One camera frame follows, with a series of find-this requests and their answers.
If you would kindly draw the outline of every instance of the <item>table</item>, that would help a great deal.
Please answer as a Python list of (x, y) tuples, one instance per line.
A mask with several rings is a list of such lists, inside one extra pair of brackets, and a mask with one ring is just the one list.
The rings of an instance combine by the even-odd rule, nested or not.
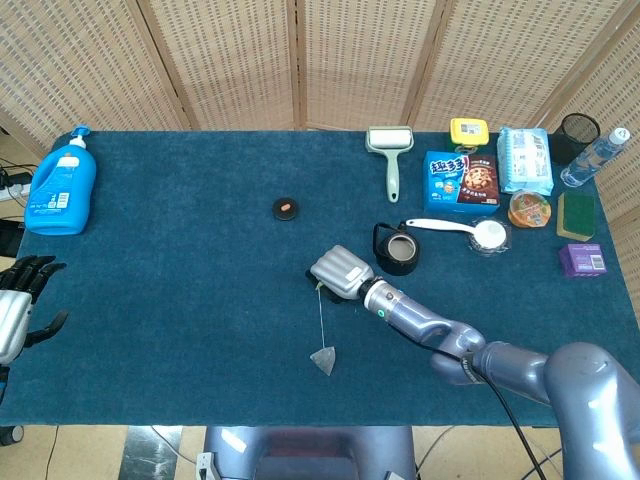
[[(321, 338), (305, 271), (335, 244), (375, 265), (373, 225), (425, 215), (422, 161), (446, 151), (446, 138), (415, 134), (391, 204), (386, 161), (365, 151), (362, 132), (92, 133), (98, 176), (85, 232), (26, 234), (20, 251), (68, 264), (31, 329), (59, 309), (71, 315), (12, 364), (0, 423), (507, 424), (487, 387), (445, 384), (427, 352), (355, 302), (323, 303), (333, 375), (309, 360)], [(488, 341), (544, 353), (593, 342), (638, 378), (638, 328), (599, 202), (593, 241), (609, 271), (563, 276), (562, 190), (556, 178), (550, 225), (514, 229), (512, 249), (496, 257), (469, 250), (464, 234), (416, 231), (418, 268), (389, 280)], [(582, 190), (595, 192), (592, 182)], [(271, 213), (283, 196), (300, 205), (293, 221)], [(508, 196), (502, 202), (505, 220)], [(507, 395), (521, 423), (555, 423), (550, 408)]]

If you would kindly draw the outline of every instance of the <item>green sponge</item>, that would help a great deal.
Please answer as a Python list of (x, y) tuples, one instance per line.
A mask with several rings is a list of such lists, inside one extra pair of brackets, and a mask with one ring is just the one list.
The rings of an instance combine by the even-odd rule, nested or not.
[(590, 195), (564, 192), (558, 198), (558, 225), (561, 237), (586, 242), (596, 233), (595, 202)]

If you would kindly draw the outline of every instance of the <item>white spoon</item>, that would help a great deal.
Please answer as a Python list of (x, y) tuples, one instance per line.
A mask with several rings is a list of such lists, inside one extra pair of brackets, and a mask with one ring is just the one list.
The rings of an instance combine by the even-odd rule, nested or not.
[(467, 232), (473, 235), (473, 239), (480, 247), (487, 250), (498, 248), (507, 240), (507, 231), (500, 222), (495, 220), (482, 220), (475, 227), (434, 218), (412, 218), (405, 223), (408, 227), (426, 228), (428, 230)]

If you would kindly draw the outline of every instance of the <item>floor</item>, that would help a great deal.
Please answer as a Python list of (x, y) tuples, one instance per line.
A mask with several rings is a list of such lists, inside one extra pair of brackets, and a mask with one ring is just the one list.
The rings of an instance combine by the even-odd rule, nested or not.
[[(17, 164), (39, 163), (39, 159), (22, 149), (17, 142), (1, 134), (0, 158)], [(16, 202), (0, 202), (0, 218), (21, 215), (21, 213), (22, 209)], [(13, 259), (0, 257), (0, 268), (7, 268), (12, 263)], [(0, 447), (0, 478), (3, 480), (25, 478), (126, 480), (133, 478), (121, 473), (128, 432), (127, 426), (65, 425), (59, 428), (55, 448), (53, 448), (56, 427), (26, 426), (22, 442)], [(202, 448), (204, 432), (204, 427), (184, 427), (177, 435), (177, 441), (173, 442), (174, 447), (187, 458), (195, 459)], [(526, 428), (525, 434), (540, 460), (560, 447), (557, 429)], [(414, 427), (414, 447), (416, 463), (422, 463), (420, 473), (424, 480), (496, 478), (519, 480), (531, 468), (515, 432), (507, 427)], [(562, 455), (554, 456), (553, 463), (561, 469)], [(561, 478), (553, 467), (551, 462), (546, 462), (543, 466), (549, 480)], [(193, 465), (182, 458), (177, 459), (174, 469), (173, 478), (175, 479), (195, 478)], [(536, 474), (531, 474), (527, 478), (533, 480), (538, 477)]]

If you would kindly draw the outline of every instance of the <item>yellow container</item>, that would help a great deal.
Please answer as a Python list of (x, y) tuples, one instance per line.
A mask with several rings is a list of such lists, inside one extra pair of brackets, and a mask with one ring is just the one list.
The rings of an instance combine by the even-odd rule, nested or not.
[(478, 146), (489, 143), (489, 126), (479, 118), (452, 118), (450, 131), (458, 153), (475, 153)]

